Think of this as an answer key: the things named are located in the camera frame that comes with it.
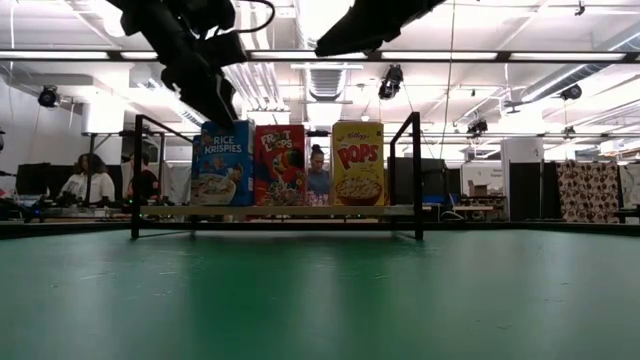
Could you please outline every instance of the person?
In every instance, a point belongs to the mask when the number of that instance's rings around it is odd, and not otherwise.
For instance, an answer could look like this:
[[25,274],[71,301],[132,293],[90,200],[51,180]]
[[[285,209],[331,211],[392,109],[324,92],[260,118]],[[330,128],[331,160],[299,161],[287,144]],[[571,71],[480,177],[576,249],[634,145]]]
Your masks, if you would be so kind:
[[[80,199],[85,199],[87,195],[87,172],[89,171],[89,154],[82,154],[75,164],[76,170],[67,180],[60,190],[60,196],[69,193]],[[94,204],[102,201],[106,197],[109,201],[115,201],[115,186],[109,174],[107,174],[107,166],[104,161],[93,154],[91,157],[91,193],[89,194],[89,203]]]
[[[156,174],[154,174],[153,171],[151,171],[151,169],[149,168],[149,162],[151,161],[151,159],[146,153],[142,153],[140,158],[142,160],[142,169],[140,171],[140,198],[143,200],[156,199],[158,196],[160,196],[160,184],[158,183],[158,177],[156,176]],[[133,172],[133,154],[129,156],[129,159],[129,164],[131,164],[131,171]],[[134,179],[135,177],[132,178],[129,182],[129,187],[127,190],[127,195],[129,198],[133,197]]]
[[314,195],[328,196],[331,179],[329,172],[324,170],[324,152],[320,145],[311,147],[311,169],[309,169],[309,192]]

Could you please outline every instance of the ceiling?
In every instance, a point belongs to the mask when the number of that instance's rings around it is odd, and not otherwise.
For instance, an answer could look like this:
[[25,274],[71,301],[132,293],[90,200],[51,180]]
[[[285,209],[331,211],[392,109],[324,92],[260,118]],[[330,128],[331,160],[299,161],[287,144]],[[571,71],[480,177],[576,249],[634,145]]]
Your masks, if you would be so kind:
[[[1,2],[0,48],[151,50],[140,34],[132,37],[109,35],[105,29],[105,22],[109,21],[105,21],[104,14],[92,5],[95,1]],[[331,8],[334,3],[344,1],[323,2],[326,8]],[[280,0],[274,4],[278,15],[266,30],[270,47],[300,48],[296,19],[292,16],[296,13],[294,2]],[[586,5],[582,16],[574,16],[578,7],[577,0],[456,0],[455,3],[449,0],[432,13],[405,27],[400,37],[385,44],[383,48],[592,51],[634,26],[640,19],[638,0],[588,0]],[[371,120],[394,124],[404,121],[413,110],[421,113],[425,130],[442,131],[446,121],[447,131],[453,131],[451,124],[464,125],[464,121],[457,121],[496,92],[525,88],[562,68],[562,65],[549,64],[450,66],[407,63],[402,64],[404,87],[400,93],[393,100],[380,101],[377,91],[380,79],[389,65],[364,63],[361,70],[348,71],[346,88],[339,99],[343,103],[340,119],[360,119],[362,115],[367,115]],[[131,89],[131,84],[124,85],[118,79],[132,67],[133,64],[127,63],[15,63],[13,71],[25,74],[91,75],[116,90],[119,96],[131,100],[136,109],[143,108],[167,122],[179,122],[179,118],[162,101],[150,99],[141,89],[135,86]],[[280,93],[291,110],[290,121],[305,121],[307,84],[303,71],[294,70],[290,64],[285,63],[275,63],[274,68]],[[153,72],[158,72],[159,69],[159,65],[152,65]],[[639,100],[640,93],[636,91],[640,85],[637,80],[639,70],[640,67],[634,65],[612,66],[582,81],[580,85],[584,96],[577,101],[565,103],[551,98],[522,109],[526,114],[541,114],[541,126],[557,131],[565,123],[593,119],[620,105]],[[447,101],[448,85],[451,90]],[[495,112],[497,119],[507,116],[496,110],[500,104],[498,99],[491,99],[489,102],[489,109]],[[634,107],[623,115],[604,117],[602,121],[592,122],[589,130],[585,127],[583,131],[607,131],[620,124],[640,121],[640,110],[636,111]],[[526,131],[526,119],[518,119],[520,123],[517,127]],[[327,119],[329,123],[335,120],[338,119]],[[500,126],[500,123],[499,120],[495,124],[490,122],[491,126]]]

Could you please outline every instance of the rice krispies box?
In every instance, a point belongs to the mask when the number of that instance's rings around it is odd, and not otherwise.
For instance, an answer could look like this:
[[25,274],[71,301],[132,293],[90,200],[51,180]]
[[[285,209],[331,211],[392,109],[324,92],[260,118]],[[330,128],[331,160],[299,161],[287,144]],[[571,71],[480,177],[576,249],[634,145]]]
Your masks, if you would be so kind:
[[255,126],[235,121],[229,131],[208,121],[202,125],[199,205],[249,206],[253,204],[253,141]]
[[384,127],[340,121],[333,125],[331,164],[335,205],[384,205]]
[[191,192],[189,195],[189,204],[198,205],[198,188],[200,177],[200,152],[202,150],[202,142],[200,135],[193,137],[193,155],[191,155]]
[[256,127],[255,203],[302,206],[307,190],[303,125]]

